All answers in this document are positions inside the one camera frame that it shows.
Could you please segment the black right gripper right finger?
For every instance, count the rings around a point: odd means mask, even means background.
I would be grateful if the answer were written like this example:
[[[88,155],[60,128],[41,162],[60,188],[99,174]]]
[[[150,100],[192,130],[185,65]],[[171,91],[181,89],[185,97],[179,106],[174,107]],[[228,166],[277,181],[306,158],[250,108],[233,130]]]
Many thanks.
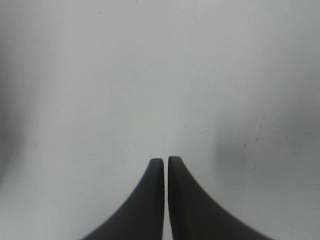
[[[168,209],[175,240],[267,240],[219,206],[179,156],[168,159]]]

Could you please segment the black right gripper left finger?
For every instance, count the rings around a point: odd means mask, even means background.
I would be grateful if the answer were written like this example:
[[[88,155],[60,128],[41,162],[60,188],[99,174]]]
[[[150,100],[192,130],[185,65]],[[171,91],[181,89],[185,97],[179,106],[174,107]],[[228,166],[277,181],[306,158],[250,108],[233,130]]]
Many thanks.
[[[85,240],[161,240],[164,225],[164,163],[153,158],[120,208]]]

